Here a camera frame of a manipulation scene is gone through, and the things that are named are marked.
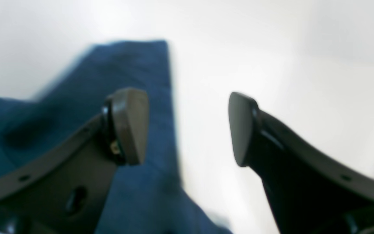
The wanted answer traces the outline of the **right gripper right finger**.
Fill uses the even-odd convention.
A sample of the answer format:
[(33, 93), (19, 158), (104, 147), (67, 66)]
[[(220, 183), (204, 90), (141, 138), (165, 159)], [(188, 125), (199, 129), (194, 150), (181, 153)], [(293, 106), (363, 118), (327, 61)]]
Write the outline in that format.
[(230, 94), (234, 158), (260, 178), (281, 234), (374, 234), (374, 179), (320, 152), (255, 99)]

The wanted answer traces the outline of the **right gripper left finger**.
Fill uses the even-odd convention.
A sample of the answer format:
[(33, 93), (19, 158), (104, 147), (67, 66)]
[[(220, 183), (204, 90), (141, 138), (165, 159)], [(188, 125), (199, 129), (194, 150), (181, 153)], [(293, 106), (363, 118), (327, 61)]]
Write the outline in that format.
[(0, 234), (92, 234), (119, 166), (144, 162), (147, 92), (119, 89), (46, 155), (0, 178)]

